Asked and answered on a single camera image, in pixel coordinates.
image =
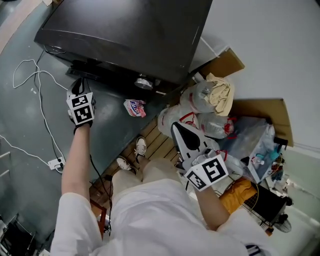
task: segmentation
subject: white sneaker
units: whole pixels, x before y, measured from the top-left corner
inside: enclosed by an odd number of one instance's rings
[[[136,139],[134,156],[135,161],[138,162],[138,156],[144,157],[146,155],[147,143],[144,137],[140,136]]]
[[[132,166],[127,159],[125,159],[123,156],[119,155],[116,158],[116,162],[118,164],[118,166],[122,169],[122,170],[127,170],[130,172],[133,172],[134,174],[137,174],[137,168],[135,168],[134,166]]]

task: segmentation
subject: cardboard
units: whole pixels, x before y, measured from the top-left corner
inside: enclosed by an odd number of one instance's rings
[[[235,99],[230,115],[270,118],[276,136],[288,140],[288,146],[294,146],[289,115],[283,98]]]
[[[245,65],[237,57],[232,49],[221,53],[219,57],[214,58],[205,65],[199,72],[205,78],[209,73],[215,77],[225,78],[237,71],[243,70]]]
[[[200,73],[205,79],[209,73],[224,78],[245,68],[245,65],[231,50],[223,52],[218,58],[204,66]],[[288,140],[288,146],[294,146],[291,125],[284,99],[234,99],[230,115],[257,118],[270,118],[275,134],[281,139]]]

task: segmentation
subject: pink wrapper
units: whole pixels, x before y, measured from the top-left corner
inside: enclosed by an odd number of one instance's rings
[[[146,116],[146,112],[144,110],[143,104],[146,103],[142,100],[136,99],[126,99],[123,103],[130,116],[144,118]]]

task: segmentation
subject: white shirt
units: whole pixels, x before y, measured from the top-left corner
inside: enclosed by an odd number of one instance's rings
[[[246,210],[237,210],[217,231],[210,231],[192,209],[185,189],[175,180],[127,189],[114,198],[111,236],[103,244],[88,200],[67,193],[59,202],[51,255],[248,256],[246,246],[251,245],[262,255],[276,255]]]

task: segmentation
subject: wooden floor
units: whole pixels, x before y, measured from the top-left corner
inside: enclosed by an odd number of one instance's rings
[[[176,148],[174,147],[174,142],[171,138],[163,135],[157,127],[157,118],[153,119],[140,133],[146,140],[146,153],[145,157],[153,160],[157,158],[165,158],[170,160],[172,163],[176,163],[179,155],[177,154]],[[136,139],[134,139],[128,147],[121,152],[121,156],[125,157],[132,165],[139,169],[138,163],[135,161],[134,149],[136,146]],[[116,161],[103,172],[101,175],[104,187],[106,188],[108,194],[112,197],[112,186],[110,181],[105,180],[106,175],[114,175],[120,168]],[[102,182],[98,179],[90,187],[90,198],[97,202],[99,205],[109,208],[109,197],[105,192]]]

